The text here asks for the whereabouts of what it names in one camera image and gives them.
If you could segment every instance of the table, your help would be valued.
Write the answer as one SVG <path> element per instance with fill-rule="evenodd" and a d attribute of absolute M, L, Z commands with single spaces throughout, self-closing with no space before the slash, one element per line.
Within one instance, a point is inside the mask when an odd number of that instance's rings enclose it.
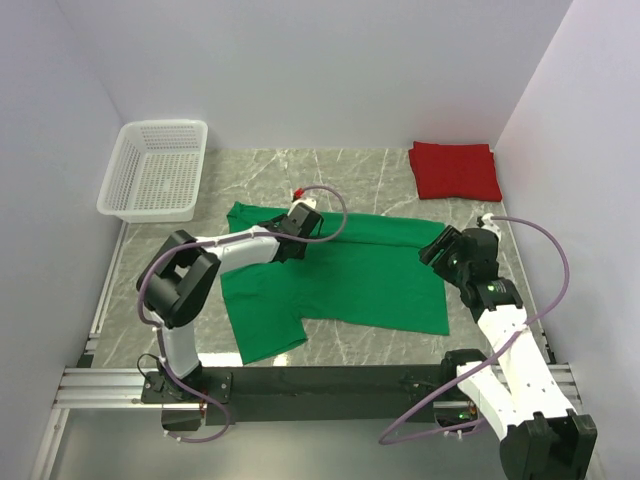
<path fill-rule="evenodd" d="M 144 352 L 158 353 L 155 334 L 137 318 L 135 282 L 154 253 L 174 230 L 194 236 L 228 232 L 226 214 L 235 201 L 284 207 L 298 187 L 324 183 L 336 187 L 350 211 L 423 218 L 458 229 L 475 226 L 487 212 L 504 215 L 501 203 L 458 198 L 419 200 L 404 149 L 243 149 L 208 152 L 194 219 L 189 223 L 138 224 L 126 227 L 109 292 L 98 321 L 99 341 L 92 367 L 133 367 Z M 324 192 L 318 208 L 338 211 Z M 500 273 L 513 279 L 529 312 L 531 293 L 513 234 L 503 228 Z M 490 346 L 460 302 L 457 289 L 446 286 L 449 336 L 351 325 L 337 320 L 303 320 L 308 342 L 252 365 L 392 365 L 439 363 L 448 350 Z M 544 332 L 534 337 L 549 359 Z M 196 320 L 196 347 L 204 366 L 241 365 L 219 282 Z"/>

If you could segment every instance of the folded green cloth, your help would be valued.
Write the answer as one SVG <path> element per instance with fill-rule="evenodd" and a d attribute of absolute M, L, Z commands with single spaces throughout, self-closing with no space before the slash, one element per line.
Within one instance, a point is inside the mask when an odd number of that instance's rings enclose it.
<path fill-rule="evenodd" d="M 286 213 L 236 203 L 227 214 L 238 232 Z M 338 229 L 340 213 L 322 213 L 322 235 Z M 418 260 L 442 223 L 349 214 L 342 234 L 307 247 L 304 260 L 252 265 L 222 275 L 222 295 L 247 364 L 307 340 L 302 318 L 449 334 L 444 282 Z"/>

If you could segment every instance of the basket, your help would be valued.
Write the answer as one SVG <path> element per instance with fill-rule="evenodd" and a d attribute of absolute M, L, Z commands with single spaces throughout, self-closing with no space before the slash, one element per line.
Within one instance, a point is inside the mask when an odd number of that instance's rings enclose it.
<path fill-rule="evenodd" d="M 98 211 L 129 223 L 191 220 L 207 130 L 198 120 L 126 124 L 111 153 Z"/>

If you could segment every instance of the folded red cloth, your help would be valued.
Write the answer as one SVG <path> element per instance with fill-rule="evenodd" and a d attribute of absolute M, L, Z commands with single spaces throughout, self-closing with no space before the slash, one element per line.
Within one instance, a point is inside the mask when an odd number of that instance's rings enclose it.
<path fill-rule="evenodd" d="M 413 142 L 409 163 L 422 199 L 461 197 L 500 202 L 489 145 L 438 145 Z"/>

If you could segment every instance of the purple cable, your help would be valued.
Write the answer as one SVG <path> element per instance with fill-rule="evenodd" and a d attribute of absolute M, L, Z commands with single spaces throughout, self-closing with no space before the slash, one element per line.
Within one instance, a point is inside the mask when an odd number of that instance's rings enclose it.
<path fill-rule="evenodd" d="M 492 217 L 492 220 L 504 220 L 504 221 L 507 221 L 507 222 L 522 223 L 522 224 L 527 225 L 529 227 L 535 228 L 539 232 L 543 233 L 549 240 L 551 240 L 553 245 L 556 247 L 556 250 L 558 250 L 558 253 L 560 254 L 560 258 L 562 260 L 562 266 L 564 268 L 564 281 L 562 283 L 562 288 L 560 289 L 560 292 L 558 293 L 556 298 L 546 308 L 544 308 L 543 310 L 541 310 L 537 314 L 529 317 L 524 322 L 525 325 L 531 325 L 533 322 L 535 322 L 536 320 L 544 317 L 547 313 L 549 313 L 551 310 L 556 308 L 556 306 L 560 303 L 560 301 L 564 297 L 565 293 L 567 293 L 567 288 L 569 288 L 569 278 L 570 278 L 570 276 L 569 276 L 569 261 L 567 260 L 567 256 L 564 253 L 564 250 L 562 249 L 562 246 L 560 245 L 558 240 L 549 231 L 547 231 L 546 229 L 542 228 L 540 225 L 537 225 L 537 224 L 535 224 L 533 222 L 530 222 L 528 220 L 523 220 L 521 218 L 506 217 L 506 216 L 494 216 L 494 217 Z M 427 437 L 427 436 L 430 436 L 430 435 L 437 435 L 439 433 L 443 433 L 443 432 L 447 432 L 447 431 L 451 431 L 451 430 L 462 430 L 462 429 L 465 429 L 465 428 L 474 427 L 474 426 L 481 425 L 481 424 L 485 423 L 486 419 L 482 418 L 482 419 L 474 420 L 472 422 L 463 423 L 461 425 L 456 425 L 454 427 L 434 428 L 432 430 L 425 430 L 425 431 L 422 431 L 422 432 L 417 432 L 417 433 L 413 433 L 413 434 L 410 434 L 410 435 L 405 435 L 403 437 L 395 437 L 393 439 L 387 439 L 387 437 L 391 433 L 393 433 L 396 429 L 398 429 L 403 424 L 405 424 L 406 421 L 409 418 L 411 418 L 416 412 L 418 412 L 419 410 L 424 408 L 425 405 L 428 405 L 429 403 L 433 402 L 440 395 L 442 395 L 443 393 L 447 392 L 448 390 L 451 390 L 452 388 L 457 386 L 463 380 L 466 380 L 467 378 L 471 377 L 472 375 L 475 375 L 476 373 L 478 373 L 483 368 L 488 367 L 489 365 L 492 365 L 492 364 L 496 363 L 498 361 L 498 358 L 500 358 L 507 350 L 509 350 L 509 348 L 511 348 L 511 346 L 515 343 L 515 341 L 518 339 L 518 337 L 520 336 L 521 333 L 522 333 L 522 331 L 515 332 L 511 336 L 511 338 L 509 338 L 509 340 L 507 340 L 507 342 L 497 352 L 495 352 L 493 355 L 491 355 L 489 358 L 487 358 L 484 362 L 482 362 L 481 364 L 479 364 L 476 367 L 472 368 L 468 372 L 463 373 L 459 377 L 456 377 L 453 380 L 445 383 L 441 387 L 437 388 L 434 392 L 430 393 L 425 398 L 423 398 L 418 403 L 416 403 L 413 407 L 411 407 L 404 414 L 402 414 L 396 421 L 394 421 L 391 425 L 389 425 L 389 427 L 387 427 L 387 429 L 384 432 L 382 432 L 382 434 L 380 435 L 380 438 L 378 438 L 378 443 L 380 445 L 392 445 L 392 444 L 395 444 L 395 443 L 406 442 L 406 441 L 409 441 L 409 440 L 416 440 L 418 438 Z"/>
<path fill-rule="evenodd" d="M 340 195 L 340 193 L 338 193 L 338 191 L 336 191 L 334 188 L 332 187 L 328 187 L 326 185 L 310 185 L 308 187 L 304 187 L 302 189 L 303 191 L 307 191 L 307 190 L 326 190 L 327 192 L 332 193 L 333 195 L 335 195 L 335 197 L 338 199 L 338 201 L 340 202 L 340 206 L 342 207 L 342 223 L 340 224 L 340 226 L 338 227 L 338 229 L 332 233 L 329 236 L 323 237 L 323 238 L 300 238 L 300 237 L 296 237 L 294 235 L 287 235 L 285 233 L 278 233 L 278 232 L 255 232 L 253 234 L 251 233 L 239 233 L 238 235 L 234 235 L 234 236 L 230 236 L 230 237 L 226 237 L 223 238 L 221 240 L 208 240 L 206 242 L 193 242 L 193 243 L 187 243 L 184 245 L 178 245 L 177 247 L 171 248 L 169 250 L 167 250 L 166 252 L 164 252 L 162 255 L 160 255 L 158 257 L 158 259 L 153 262 L 153 264 L 149 267 L 149 270 L 147 270 L 147 274 L 145 275 L 144 279 L 142 280 L 142 284 L 140 285 L 140 292 L 138 293 L 138 301 L 137 301 L 137 311 L 138 311 L 138 317 L 140 318 L 140 321 L 142 321 L 142 323 L 146 324 L 146 325 L 150 325 L 152 327 L 157 328 L 158 330 L 156 331 L 157 336 L 158 336 L 158 347 L 160 349 L 160 357 L 166 359 L 167 358 L 167 354 L 166 354 L 166 350 L 164 347 L 164 340 L 162 338 L 162 323 L 160 322 L 156 322 L 155 320 L 152 320 L 150 318 L 147 318 L 144 314 L 144 298 L 146 296 L 147 293 L 147 289 L 149 288 L 149 283 L 151 282 L 151 277 L 153 275 L 153 273 L 158 269 L 158 267 L 164 263 L 165 260 L 167 260 L 169 257 L 171 257 L 172 255 L 178 253 L 178 252 L 182 252 L 183 250 L 189 250 L 191 248 L 199 248 L 199 247 L 214 247 L 214 246 L 218 246 L 218 245 L 226 245 L 228 243 L 233 243 L 233 242 L 237 242 L 238 240 L 244 240 L 247 238 L 253 238 L 253 237 L 278 237 L 278 238 L 286 238 L 289 240 L 296 240 L 302 243 L 323 243 L 323 242 L 328 242 L 330 240 L 333 240 L 334 238 L 336 238 L 338 235 L 340 235 L 342 233 L 342 231 L 344 230 L 344 227 L 347 225 L 347 218 L 348 218 L 348 211 L 347 211 L 347 204 L 344 201 L 344 198 L 342 198 L 342 195 Z M 229 412 L 229 410 L 222 405 L 222 403 L 220 403 L 219 401 L 217 401 L 216 399 L 210 397 L 209 395 L 206 395 L 202 392 L 199 392 L 193 388 L 191 388 L 190 386 L 186 385 L 185 383 L 183 383 L 178 377 L 177 375 L 173 372 L 173 370 L 171 370 L 171 367 L 169 366 L 169 362 L 168 361 L 164 361 L 163 363 L 164 369 L 166 370 L 167 374 L 169 375 L 169 377 L 171 378 L 171 380 L 178 385 L 180 388 L 182 388 L 183 390 L 189 392 L 192 395 L 195 395 L 196 397 L 204 400 L 207 403 L 211 403 L 213 405 L 215 405 L 220 411 L 222 411 L 222 413 L 224 414 L 225 417 L 225 424 L 224 426 L 215 434 L 209 436 L 209 437 L 204 437 L 204 438 L 184 438 L 181 437 L 175 433 L 169 433 L 168 435 L 172 438 L 175 438 L 181 442 L 184 443 L 206 443 L 209 442 L 211 440 L 215 440 L 216 438 L 220 438 L 222 435 L 224 435 L 224 433 L 228 430 L 229 426 L 231 425 L 231 413 Z"/>

